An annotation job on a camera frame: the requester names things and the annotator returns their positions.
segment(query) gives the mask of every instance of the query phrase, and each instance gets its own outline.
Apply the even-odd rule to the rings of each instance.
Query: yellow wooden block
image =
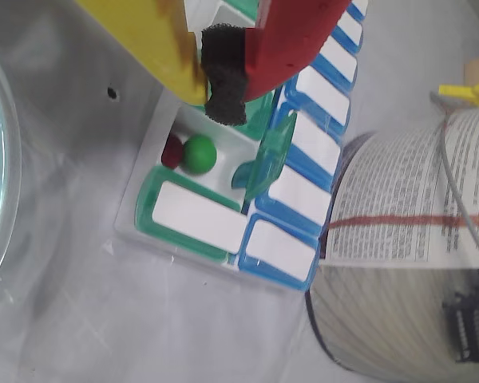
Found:
[[[208,100],[183,0],[77,0],[158,81],[191,105]]]

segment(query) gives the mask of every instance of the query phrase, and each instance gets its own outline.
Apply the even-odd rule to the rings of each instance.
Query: black hole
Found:
[[[117,95],[117,91],[114,89],[114,88],[111,88],[109,87],[107,90],[106,90],[107,94],[109,95],[109,99],[110,100],[116,100],[118,95]]]

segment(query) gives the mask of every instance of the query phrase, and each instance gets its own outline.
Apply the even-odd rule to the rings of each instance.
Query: white table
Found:
[[[371,0],[351,138],[432,113],[479,55],[463,0]],[[0,383],[362,382],[332,364],[303,296],[117,238],[113,221],[159,85],[66,0],[0,0],[23,179],[0,270]],[[119,100],[112,101],[107,88]]]

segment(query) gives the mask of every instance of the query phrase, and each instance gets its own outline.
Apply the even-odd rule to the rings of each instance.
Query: green ball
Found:
[[[209,172],[216,164],[216,148],[209,137],[197,134],[184,143],[183,165],[192,174]]]

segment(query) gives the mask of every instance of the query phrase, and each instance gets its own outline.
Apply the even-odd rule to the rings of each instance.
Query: black sponge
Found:
[[[204,30],[200,61],[211,84],[206,114],[221,124],[246,124],[245,29],[217,24]]]

